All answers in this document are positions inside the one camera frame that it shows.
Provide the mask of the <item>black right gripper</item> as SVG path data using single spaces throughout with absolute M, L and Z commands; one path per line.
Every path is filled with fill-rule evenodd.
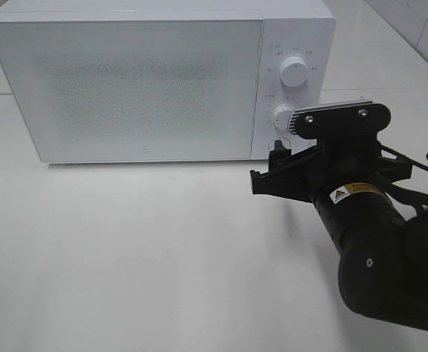
M 389 183 L 410 178 L 413 166 L 401 157 L 382 156 L 382 145 L 374 137 L 318 141 L 293 154 L 280 139 L 269 152 L 269 171 L 250 172 L 254 194 L 312 203 L 324 189 L 346 183 L 371 183 L 378 177 Z

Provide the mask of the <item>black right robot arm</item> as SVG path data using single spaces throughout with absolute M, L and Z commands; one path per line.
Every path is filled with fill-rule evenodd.
M 310 203 L 339 255 L 338 289 L 354 313 L 428 331 L 428 194 L 398 186 L 417 163 L 375 137 L 275 142 L 254 194 Z

